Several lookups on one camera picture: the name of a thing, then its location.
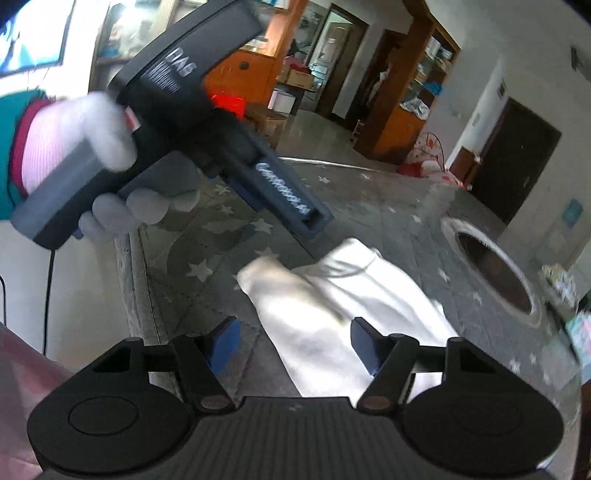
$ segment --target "television screen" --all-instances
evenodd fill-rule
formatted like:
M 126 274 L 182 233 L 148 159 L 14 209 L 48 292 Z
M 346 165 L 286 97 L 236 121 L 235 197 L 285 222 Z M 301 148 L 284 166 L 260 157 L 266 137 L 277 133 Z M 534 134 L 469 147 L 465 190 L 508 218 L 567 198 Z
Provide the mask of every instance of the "television screen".
M 30 0 L 0 26 L 0 76 L 62 63 L 75 0 Z

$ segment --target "white cloth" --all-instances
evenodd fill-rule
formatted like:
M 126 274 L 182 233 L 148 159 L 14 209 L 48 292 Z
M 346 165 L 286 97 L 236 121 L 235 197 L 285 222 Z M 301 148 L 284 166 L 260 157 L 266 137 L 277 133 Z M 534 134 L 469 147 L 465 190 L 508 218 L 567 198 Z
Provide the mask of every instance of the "white cloth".
M 355 317 L 421 345 L 444 346 L 457 336 L 412 278 L 356 239 L 294 272 L 261 257 L 237 278 L 304 397 L 349 397 L 355 405 L 372 381 L 351 347 Z M 411 398 L 440 383 L 441 374 L 417 374 Z

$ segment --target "white glove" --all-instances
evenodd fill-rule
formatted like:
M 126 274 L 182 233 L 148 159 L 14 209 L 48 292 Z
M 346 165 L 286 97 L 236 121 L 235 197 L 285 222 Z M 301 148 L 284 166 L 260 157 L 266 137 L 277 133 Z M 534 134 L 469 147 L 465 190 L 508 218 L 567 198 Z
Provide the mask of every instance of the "white glove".
M 136 160 L 136 149 L 121 107 L 102 92 L 56 102 L 41 109 L 27 135 L 22 159 L 22 184 L 28 193 L 86 139 L 99 161 L 111 171 L 125 171 Z M 96 198 L 79 226 L 93 241 L 106 241 L 157 223 L 169 208 L 188 212 L 197 205 L 200 177 L 197 167 L 179 153 L 169 155 L 152 172 L 138 176 L 137 188 L 126 200 L 106 193 Z

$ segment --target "wooden cabinet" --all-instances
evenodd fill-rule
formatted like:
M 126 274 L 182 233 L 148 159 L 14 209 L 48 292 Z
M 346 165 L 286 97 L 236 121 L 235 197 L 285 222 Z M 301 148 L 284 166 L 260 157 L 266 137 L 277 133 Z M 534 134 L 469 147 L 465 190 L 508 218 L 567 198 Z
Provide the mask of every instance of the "wooden cabinet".
M 464 185 L 470 185 L 478 173 L 480 162 L 480 157 L 477 158 L 474 153 L 462 147 L 449 171 Z
M 420 3 L 405 1 L 409 11 L 414 6 L 413 23 L 355 143 L 355 150 L 367 158 L 404 161 L 425 122 L 400 108 L 400 103 L 419 98 L 432 108 L 436 102 L 432 92 L 437 93 L 459 51 L 426 4 Z
M 376 145 L 376 160 L 400 165 L 417 140 L 424 120 L 396 107 L 390 116 L 380 141 Z
M 205 88 L 208 93 L 225 93 L 244 97 L 247 102 L 265 103 L 274 63 L 272 57 L 239 50 L 205 77 Z

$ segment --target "blue sign on wall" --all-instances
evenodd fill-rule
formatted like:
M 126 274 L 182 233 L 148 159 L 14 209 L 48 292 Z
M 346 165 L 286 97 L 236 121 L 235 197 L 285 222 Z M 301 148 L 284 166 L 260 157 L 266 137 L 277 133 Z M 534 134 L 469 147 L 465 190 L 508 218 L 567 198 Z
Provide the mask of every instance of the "blue sign on wall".
M 578 200 L 572 199 L 562 214 L 562 220 L 564 220 L 567 227 L 572 228 L 578 223 L 582 214 L 583 205 Z

